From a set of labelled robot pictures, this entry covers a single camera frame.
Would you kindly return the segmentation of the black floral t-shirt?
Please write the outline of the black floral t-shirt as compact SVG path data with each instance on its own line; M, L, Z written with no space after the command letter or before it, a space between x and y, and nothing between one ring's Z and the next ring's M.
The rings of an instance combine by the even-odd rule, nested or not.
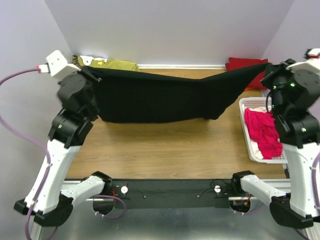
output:
M110 123L171 123L197 118L216 120L267 64L201 78L86 66L99 116Z

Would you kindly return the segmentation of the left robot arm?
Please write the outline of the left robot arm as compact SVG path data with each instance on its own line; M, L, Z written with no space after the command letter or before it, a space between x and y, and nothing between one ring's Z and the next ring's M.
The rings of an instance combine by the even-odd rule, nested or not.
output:
M107 197L112 179L96 171L77 185L62 189L71 162L79 152L98 118L99 109L93 83L98 79L82 68L59 79L57 97L62 109L52 120L44 158L29 194L16 201L14 209L32 215L42 227L59 227L73 208L92 196Z

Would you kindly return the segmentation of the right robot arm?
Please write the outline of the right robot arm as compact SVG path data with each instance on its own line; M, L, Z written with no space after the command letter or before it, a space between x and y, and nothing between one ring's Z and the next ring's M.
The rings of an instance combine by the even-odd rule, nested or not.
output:
M262 84L270 90L275 128L287 158L290 192L279 190L251 171L233 174L230 191L250 193L269 207L277 224L294 229L320 220L320 123L309 107L320 96L320 60L287 59L270 65Z

